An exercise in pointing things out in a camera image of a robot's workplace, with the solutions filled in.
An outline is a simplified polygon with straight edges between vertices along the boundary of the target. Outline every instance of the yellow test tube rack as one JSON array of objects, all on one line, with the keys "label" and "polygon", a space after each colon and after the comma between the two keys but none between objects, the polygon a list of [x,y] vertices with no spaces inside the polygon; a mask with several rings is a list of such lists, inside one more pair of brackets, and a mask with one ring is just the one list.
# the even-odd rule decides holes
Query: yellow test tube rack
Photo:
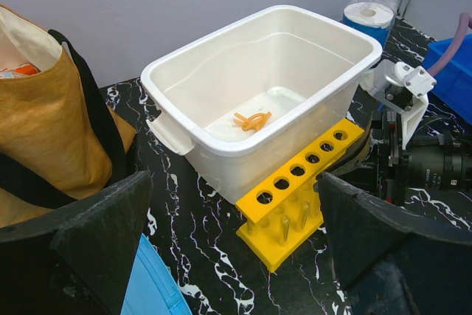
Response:
[{"label": "yellow test tube rack", "polygon": [[247,222],[236,231],[270,272],[323,223],[316,176],[363,133],[343,119],[258,184],[236,207]]}]

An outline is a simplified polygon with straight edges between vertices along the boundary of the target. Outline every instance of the tan tote bag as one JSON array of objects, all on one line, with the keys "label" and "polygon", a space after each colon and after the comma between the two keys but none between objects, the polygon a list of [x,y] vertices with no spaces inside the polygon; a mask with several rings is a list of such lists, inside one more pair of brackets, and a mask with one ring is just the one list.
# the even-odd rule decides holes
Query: tan tote bag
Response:
[{"label": "tan tote bag", "polygon": [[0,70],[28,62],[41,72],[0,79],[0,227],[123,179],[136,133],[66,38],[0,5]]}]

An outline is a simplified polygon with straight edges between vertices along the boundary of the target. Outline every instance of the plastic tub handle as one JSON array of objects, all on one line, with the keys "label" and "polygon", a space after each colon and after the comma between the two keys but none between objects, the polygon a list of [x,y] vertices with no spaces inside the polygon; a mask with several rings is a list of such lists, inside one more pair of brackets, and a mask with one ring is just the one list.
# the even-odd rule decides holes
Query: plastic tub handle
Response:
[{"label": "plastic tub handle", "polygon": [[186,131],[164,112],[154,121],[146,120],[146,123],[160,143],[178,155],[185,155],[195,147]]}]

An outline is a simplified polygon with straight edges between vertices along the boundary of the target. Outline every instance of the light blue plastic object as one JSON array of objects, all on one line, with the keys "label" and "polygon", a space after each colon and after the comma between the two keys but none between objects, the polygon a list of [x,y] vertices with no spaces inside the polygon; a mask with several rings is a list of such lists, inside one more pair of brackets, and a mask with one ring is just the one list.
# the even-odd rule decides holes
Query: light blue plastic object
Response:
[{"label": "light blue plastic object", "polygon": [[[423,67],[429,69],[451,44],[452,38],[429,44]],[[472,124],[472,35],[465,36],[448,65],[435,77],[433,93]]]},{"label": "light blue plastic object", "polygon": [[176,282],[144,235],[134,259],[121,315],[192,315]]}]

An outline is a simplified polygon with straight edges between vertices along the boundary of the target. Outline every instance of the black cable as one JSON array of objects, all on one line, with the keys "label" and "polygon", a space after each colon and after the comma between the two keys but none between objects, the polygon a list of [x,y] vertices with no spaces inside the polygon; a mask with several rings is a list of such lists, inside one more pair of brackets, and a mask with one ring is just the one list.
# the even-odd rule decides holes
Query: black cable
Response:
[{"label": "black cable", "polygon": [[424,120],[422,120],[420,124],[417,126],[416,131],[414,131],[413,135],[415,135],[420,129],[425,128],[426,126],[436,121],[448,121],[451,127],[455,127],[454,121],[451,120],[450,117],[438,114],[435,116],[426,117]]},{"label": "black cable", "polygon": [[431,145],[440,145],[440,136],[413,136],[409,142],[409,145],[415,145],[417,147],[425,147]]},{"label": "black cable", "polygon": [[457,133],[452,132],[453,136],[457,138],[460,142],[466,143],[472,146],[472,134],[464,134],[464,133]]}]

